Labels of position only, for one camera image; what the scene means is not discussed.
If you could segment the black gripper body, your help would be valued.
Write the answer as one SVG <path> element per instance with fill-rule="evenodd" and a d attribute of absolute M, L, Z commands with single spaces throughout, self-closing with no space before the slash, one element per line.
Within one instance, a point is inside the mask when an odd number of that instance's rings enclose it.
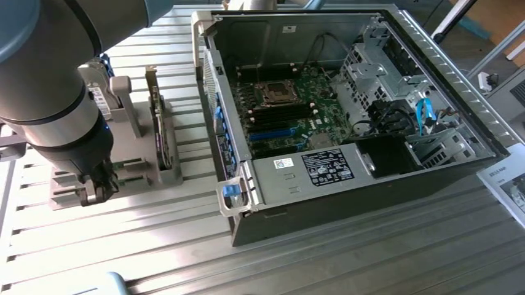
<path fill-rule="evenodd" d="M 112 147 L 113 136 L 106 123 L 94 122 L 88 133 L 72 143 L 55 147 L 34 146 L 34 150 L 55 168 L 77 175 L 81 183 L 89 177 L 94 183 L 108 184 Z"/>

